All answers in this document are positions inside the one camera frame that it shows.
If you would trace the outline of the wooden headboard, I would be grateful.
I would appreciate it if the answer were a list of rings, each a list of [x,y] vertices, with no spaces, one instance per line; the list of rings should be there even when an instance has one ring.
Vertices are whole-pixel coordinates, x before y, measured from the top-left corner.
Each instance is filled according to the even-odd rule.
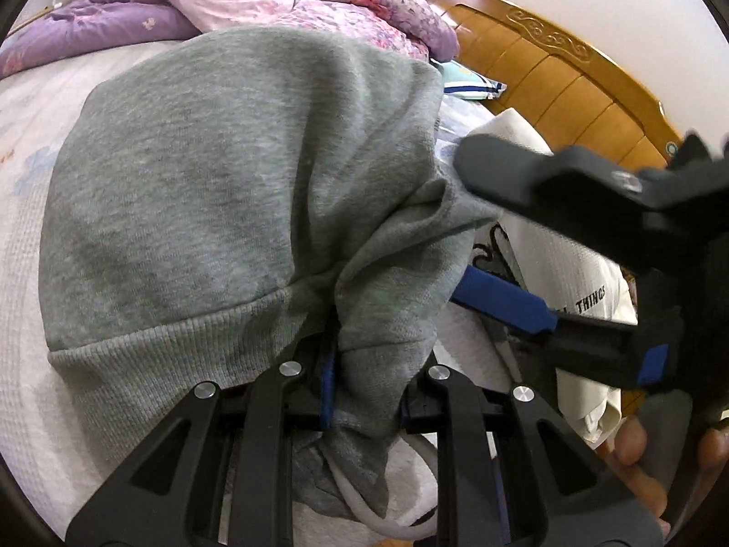
[[[649,90],[597,48],[505,0],[426,0],[460,42],[457,61],[507,86],[514,109],[554,151],[578,144],[629,170],[661,168],[683,137]]]

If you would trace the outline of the white printed t-shirt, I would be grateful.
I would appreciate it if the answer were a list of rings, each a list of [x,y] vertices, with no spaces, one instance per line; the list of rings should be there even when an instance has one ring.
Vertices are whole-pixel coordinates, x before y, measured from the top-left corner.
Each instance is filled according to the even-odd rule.
[[[549,145],[517,111],[494,115],[484,106],[465,103],[461,110],[443,106],[436,131],[436,155],[452,162],[460,139],[493,134],[528,150],[551,155]],[[633,324],[629,287],[619,265],[558,233],[503,212],[477,235],[472,261],[488,273],[540,296],[552,309],[568,314]],[[510,378],[556,398],[557,410],[592,448],[607,441],[620,426],[620,391],[606,384],[546,367],[515,354],[505,327],[489,317],[484,328]]]

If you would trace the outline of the teal striped pillow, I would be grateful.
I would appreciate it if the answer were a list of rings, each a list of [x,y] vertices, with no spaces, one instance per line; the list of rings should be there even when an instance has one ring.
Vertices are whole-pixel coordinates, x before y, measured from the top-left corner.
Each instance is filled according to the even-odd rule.
[[[456,61],[432,64],[441,74],[446,95],[463,100],[485,101],[498,99],[507,90],[507,86],[499,80],[471,71]]]

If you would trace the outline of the purple floral quilt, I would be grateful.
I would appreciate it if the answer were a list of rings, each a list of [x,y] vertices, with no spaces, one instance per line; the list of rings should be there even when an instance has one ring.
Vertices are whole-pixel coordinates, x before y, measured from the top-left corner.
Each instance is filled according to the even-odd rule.
[[[455,30],[425,0],[69,0],[2,45],[1,74],[236,26],[337,32],[422,61],[458,53]]]

